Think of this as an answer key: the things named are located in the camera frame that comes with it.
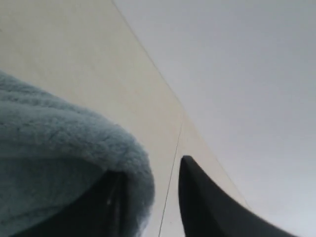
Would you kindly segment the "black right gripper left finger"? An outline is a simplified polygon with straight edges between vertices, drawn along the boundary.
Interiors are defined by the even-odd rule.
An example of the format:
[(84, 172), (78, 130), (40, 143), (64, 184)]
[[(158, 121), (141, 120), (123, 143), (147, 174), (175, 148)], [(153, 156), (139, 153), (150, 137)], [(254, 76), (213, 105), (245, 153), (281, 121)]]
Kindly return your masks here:
[(19, 236), (120, 237), (126, 207), (126, 175), (108, 171), (75, 202)]

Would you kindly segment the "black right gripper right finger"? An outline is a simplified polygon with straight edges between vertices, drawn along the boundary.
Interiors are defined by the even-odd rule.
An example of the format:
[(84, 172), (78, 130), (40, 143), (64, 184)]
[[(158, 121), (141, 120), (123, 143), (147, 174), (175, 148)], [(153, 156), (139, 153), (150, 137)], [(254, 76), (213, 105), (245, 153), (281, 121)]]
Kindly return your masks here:
[(187, 237), (291, 237), (225, 193), (191, 156), (180, 162), (178, 199)]

